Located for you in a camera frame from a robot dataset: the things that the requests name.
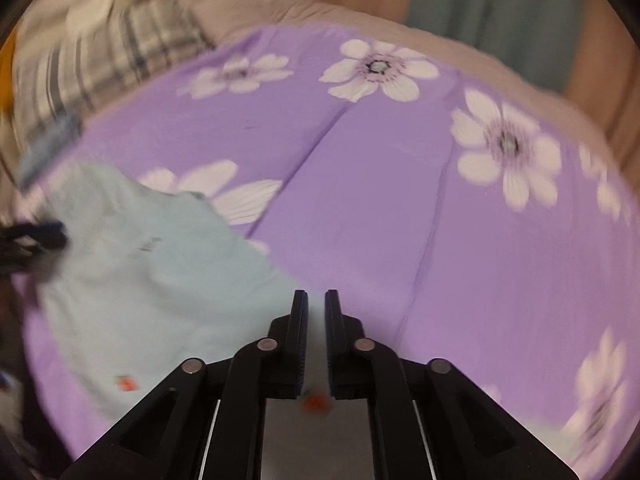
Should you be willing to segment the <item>pink curtain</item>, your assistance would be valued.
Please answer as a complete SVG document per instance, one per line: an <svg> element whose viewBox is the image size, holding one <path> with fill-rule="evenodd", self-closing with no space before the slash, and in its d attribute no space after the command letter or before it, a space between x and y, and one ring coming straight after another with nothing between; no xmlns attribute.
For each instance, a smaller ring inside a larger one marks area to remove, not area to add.
<svg viewBox="0 0 640 480"><path fill-rule="evenodd" d="M410 27L406 24L410 0L319 1ZM628 29L611 0L584 0L570 76L561 93L553 92L596 123L620 170L638 181L639 35Z"/></svg>

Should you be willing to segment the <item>plaid pillow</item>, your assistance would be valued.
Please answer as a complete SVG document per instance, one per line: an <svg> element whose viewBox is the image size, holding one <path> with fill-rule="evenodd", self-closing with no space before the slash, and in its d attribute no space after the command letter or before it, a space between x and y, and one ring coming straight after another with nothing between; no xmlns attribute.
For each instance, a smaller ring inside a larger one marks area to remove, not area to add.
<svg viewBox="0 0 640 480"><path fill-rule="evenodd" d="M14 63L21 148L65 113L96 114L126 92L210 47L178 0L142 0L75 39Z"/></svg>

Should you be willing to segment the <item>teal curtain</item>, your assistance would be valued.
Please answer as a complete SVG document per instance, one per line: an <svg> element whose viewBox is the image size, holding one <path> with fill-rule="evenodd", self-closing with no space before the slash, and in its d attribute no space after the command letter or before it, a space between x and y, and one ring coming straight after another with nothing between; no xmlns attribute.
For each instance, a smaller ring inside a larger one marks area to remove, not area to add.
<svg viewBox="0 0 640 480"><path fill-rule="evenodd" d="M498 58L561 93L573 67L584 0L410 0L406 24Z"/></svg>

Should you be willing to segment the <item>small blue folded cloth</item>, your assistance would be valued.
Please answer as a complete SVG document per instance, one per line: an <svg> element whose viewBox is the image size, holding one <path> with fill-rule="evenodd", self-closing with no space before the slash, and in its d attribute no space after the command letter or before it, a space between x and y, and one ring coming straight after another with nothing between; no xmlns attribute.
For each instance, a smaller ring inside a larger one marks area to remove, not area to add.
<svg viewBox="0 0 640 480"><path fill-rule="evenodd" d="M80 138L81 129L81 119L75 113L64 113L54 118L22 155L17 167L17 188L28 190L58 155Z"/></svg>

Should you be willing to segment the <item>beige quilt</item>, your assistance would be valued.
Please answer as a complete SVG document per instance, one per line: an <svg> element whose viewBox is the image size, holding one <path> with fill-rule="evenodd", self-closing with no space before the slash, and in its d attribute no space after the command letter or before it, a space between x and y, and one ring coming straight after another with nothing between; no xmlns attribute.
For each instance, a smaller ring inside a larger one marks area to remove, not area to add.
<svg viewBox="0 0 640 480"><path fill-rule="evenodd" d="M493 56L459 41L316 0L198 0L192 3L191 11L215 44L228 44L267 25L311 25L318 29L343 25L364 36L408 47L489 84L573 140L585 143L604 158L612 157L602 130L576 106L530 84Z"/></svg>

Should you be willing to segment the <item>light blue strawberry pants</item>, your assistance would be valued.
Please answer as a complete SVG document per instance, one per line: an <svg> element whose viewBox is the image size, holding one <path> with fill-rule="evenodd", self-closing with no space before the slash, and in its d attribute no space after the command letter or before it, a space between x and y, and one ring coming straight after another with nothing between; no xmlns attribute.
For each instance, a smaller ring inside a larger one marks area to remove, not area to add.
<svg viewBox="0 0 640 480"><path fill-rule="evenodd" d="M68 166L42 213L68 244L38 271L38 302L108 422L182 361L227 359L264 336L298 289L203 195L155 191L111 166Z"/></svg>

